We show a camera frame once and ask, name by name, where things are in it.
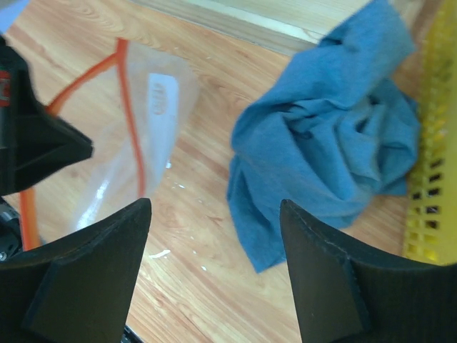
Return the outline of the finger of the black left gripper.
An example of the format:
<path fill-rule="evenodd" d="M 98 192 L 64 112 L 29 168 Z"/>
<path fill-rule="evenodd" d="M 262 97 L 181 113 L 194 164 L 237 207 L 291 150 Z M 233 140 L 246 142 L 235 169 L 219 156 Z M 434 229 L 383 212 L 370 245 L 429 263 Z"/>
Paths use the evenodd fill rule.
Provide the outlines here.
<path fill-rule="evenodd" d="M 25 60 L 1 38 L 1 195 L 92 156 L 92 140 L 36 99 Z"/>

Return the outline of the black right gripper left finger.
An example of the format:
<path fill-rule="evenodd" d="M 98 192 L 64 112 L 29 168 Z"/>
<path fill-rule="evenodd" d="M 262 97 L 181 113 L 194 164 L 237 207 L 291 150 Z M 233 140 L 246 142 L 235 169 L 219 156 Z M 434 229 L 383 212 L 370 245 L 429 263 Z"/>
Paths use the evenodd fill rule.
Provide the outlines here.
<path fill-rule="evenodd" d="M 19 214 L 1 203 L 1 340 L 138 342 L 126 325 L 151 223 L 139 199 L 24 251 Z"/>

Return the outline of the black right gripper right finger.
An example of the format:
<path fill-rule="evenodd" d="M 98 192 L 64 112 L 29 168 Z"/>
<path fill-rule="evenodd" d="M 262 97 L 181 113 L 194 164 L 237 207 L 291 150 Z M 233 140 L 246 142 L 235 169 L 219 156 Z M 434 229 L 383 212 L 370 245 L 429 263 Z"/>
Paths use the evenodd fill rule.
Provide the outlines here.
<path fill-rule="evenodd" d="M 455 265 L 382 251 L 290 200 L 280 225 L 303 342 L 456 340 Z"/>

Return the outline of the clear zip top bag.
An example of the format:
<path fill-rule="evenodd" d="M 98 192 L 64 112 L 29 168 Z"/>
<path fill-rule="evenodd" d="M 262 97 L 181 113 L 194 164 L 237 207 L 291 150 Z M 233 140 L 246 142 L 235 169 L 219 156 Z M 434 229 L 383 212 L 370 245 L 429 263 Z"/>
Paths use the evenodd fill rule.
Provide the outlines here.
<path fill-rule="evenodd" d="M 39 227 L 52 216 L 70 234 L 151 196 L 197 98 L 196 77 L 183 59 L 119 39 L 114 53 L 44 108 L 46 120 L 68 119 L 82 131 L 91 153 L 20 192 L 26 249 L 38 247 Z"/>

